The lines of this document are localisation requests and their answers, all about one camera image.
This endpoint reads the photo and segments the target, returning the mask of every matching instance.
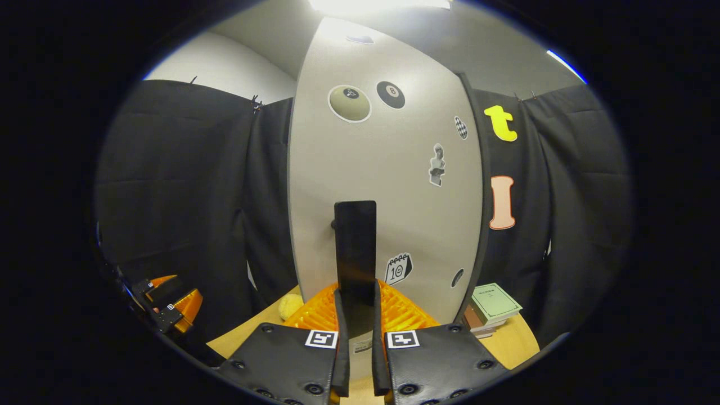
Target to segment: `white wall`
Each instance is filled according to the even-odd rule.
[[[145,80],[175,80],[223,90],[264,104],[295,96],[297,82],[250,48],[211,32],[187,42]]]

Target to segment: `table surface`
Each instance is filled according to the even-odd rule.
[[[295,286],[288,294],[300,294],[300,287]],[[279,300],[276,301],[244,324],[208,342],[207,345],[224,358],[229,358],[259,324],[263,322],[282,324],[278,312],[279,303]],[[533,332],[520,314],[509,318],[491,337],[485,337],[480,342],[507,369],[517,367],[540,351]],[[381,396],[373,394],[372,376],[351,380],[350,396],[341,399],[342,405],[383,405],[383,403]]]

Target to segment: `yellow plush toy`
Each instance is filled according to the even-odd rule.
[[[288,319],[295,311],[300,309],[302,304],[302,297],[298,294],[287,294],[283,298],[280,298],[280,304],[278,306],[280,318],[282,318],[283,321]]]

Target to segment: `black fabric backdrop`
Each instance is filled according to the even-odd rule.
[[[539,309],[546,295],[546,262],[543,255],[550,237],[551,193],[540,140],[523,103],[514,97],[474,90],[481,128],[489,151],[490,176],[509,176],[511,213],[515,225],[507,229],[487,229],[487,251],[477,285],[496,282],[521,306],[528,325],[536,331],[541,322]],[[517,132],[512,142],[495,135],[484,110],[500,105],[513,116],[509,130]]]
[[[248,147],[243,227],[248,263],[267,306],[295,285],[287,207],[287,139],[292,99],[263,106]]]
[[[130,282],[177,274],[203,295],[186,347],[253,315],[239,217],[250,100],[205,86],[142,81],[112,123],[98,162],[102,249]]]
[[[612,286],[633,236],[634,201],[621,136],[589,88],[523,105],[539,134],[552,195],[546,295],[534,330],[542,347],[578,326]]]
[[[520,101],[476,90],[481,109],[513,116],[497,137],[483,111],[490,175],[509,176],[512,228],[490,229],[478,285],[497,282],[522,306],[540,347],[579,326],[610,288],[631,240],[629,163],[587,86]],[[550,252],[545,258],[548,245]]]
[[[509,176],[512,228],[492,230],[478,285],[524,307],[541,347],[573,330],[611,285],[631,239],[628,165],[586,86],[521,102],[475,90],[513,116],[514,142],[483,111],[491,176]],[[292,99],[263,106],[198,85],[144,81],[109,132],[98,216],[108,259],[134,279],[180,274],[203,293],[208,340],[297,284],[287,208]],[[545,252],[552,239],[549,256]],[[258,291],[249,284],[246,260]]]

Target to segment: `green book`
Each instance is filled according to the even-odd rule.
[[[503,321],[523,309],[496,283],[475,287],[470,305],[483,325]]]

